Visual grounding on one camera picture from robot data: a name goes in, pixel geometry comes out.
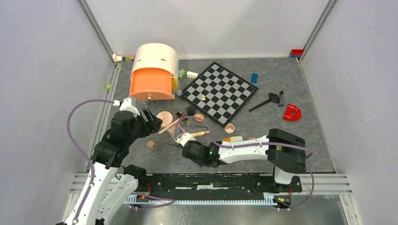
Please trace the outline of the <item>wooden handle makeup brush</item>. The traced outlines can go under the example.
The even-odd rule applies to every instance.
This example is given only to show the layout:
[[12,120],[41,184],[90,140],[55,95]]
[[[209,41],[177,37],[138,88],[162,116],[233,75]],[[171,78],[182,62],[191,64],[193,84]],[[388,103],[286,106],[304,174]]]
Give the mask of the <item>wooden handle makeup brush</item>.
[[210,133],[210,131],[207,130],[207,131],[200,131],[200,132],[196,132],[196,133],[191,133],[191,135],[192,135],[193,137],[198,137],[198,136],[207,135],[207,134],[209,134],[209,133]]

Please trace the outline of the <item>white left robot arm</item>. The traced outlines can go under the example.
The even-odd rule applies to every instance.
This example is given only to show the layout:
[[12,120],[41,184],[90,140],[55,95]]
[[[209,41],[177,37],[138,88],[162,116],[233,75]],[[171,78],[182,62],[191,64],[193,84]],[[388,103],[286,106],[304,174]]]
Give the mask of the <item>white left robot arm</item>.
[[135,114],[132,110],[120,110],[111,120],[111,128],[95,146],[91,158],[93,170],[78,201],[64,225],[107,225],[133,191],[142,191],[147,186],[146,170],[129,165],[125,168],[116,187],[110,194],[106,190],[115,177],[129,147],[138,138],[147,137],[160,130],[162,120],[148,108]]

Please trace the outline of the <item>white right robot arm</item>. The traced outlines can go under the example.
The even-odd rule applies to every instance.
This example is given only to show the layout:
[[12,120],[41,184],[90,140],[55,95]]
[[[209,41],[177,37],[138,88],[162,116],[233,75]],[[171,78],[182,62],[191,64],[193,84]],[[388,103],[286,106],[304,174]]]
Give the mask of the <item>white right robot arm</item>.
[[284,191],[295,174],[306,172],[309,149],[303,138],[273,128],[268,135],[240,142],[218,141],[203,145],[192,134],[176,138],[183,148],[182,156],[199,166],[217,168],[245,160],[266,160],[274,165],[271,186]]

